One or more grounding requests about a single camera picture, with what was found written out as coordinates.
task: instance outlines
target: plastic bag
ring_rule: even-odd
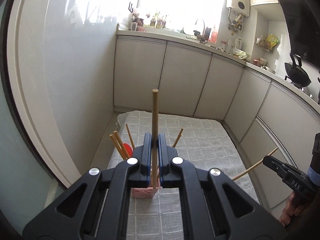
[[[250,58],[250,55],[248,53],[239,49],[234,49],[233,55],[242,60],[246,60]]]
[[[279,40],[273,34],[268,35],[268,37],[265,40],[270,42],[269,49],[271,49],[272,47],[276,46],[279,43]]]

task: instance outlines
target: person's hand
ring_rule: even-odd
[[[295,205],[293,205],[292,201],[294,197],[295,193],[293,191],[287,199],[287,202],[285,203],[285,208],[283,209],[282,214],[280,216],[279,222],[283,226],[289,225],[292,215],[298,216],[305,209],[304,205],[299,206],[297,208],[295,207]]]

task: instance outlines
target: door frame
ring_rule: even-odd
[[[43,36],[49,0],[14,0],[8,25],[7,63],[12,95],[39,155],[63,185],[80,176],[53,115],[44,75]]]

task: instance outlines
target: gray tablecloth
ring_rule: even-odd
[[[151,133],[151,113],[133,111],[118,116],[122,141],[130,145],[124,124],[128,124],[135,146],[143,145],[145,132]],[[159,133],[164,133],[167,144],[172,145],[183,128],[176,149],[183,159],[197,168],[219,168],[230,178],[245,170],[243,162],[230,137],[215,120],[196,119],[176,115],[159,115]],[[115,167],[121,156],[113,151],[109,168]],[[248,195],[258,201],[249,175],[236,181]],[[183,237],[179,191],[161,189],[152,199],[130,198],[128,240],[181,240]]]

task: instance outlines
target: frying pan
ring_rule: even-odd
[[[301,57],[298,55],[289,53],[292,63],[284,63],[285,71],[287,72],[288,77],[293,83],[300,87],[307,87],[311,84],[311,80],[305,70],[302,69]]]

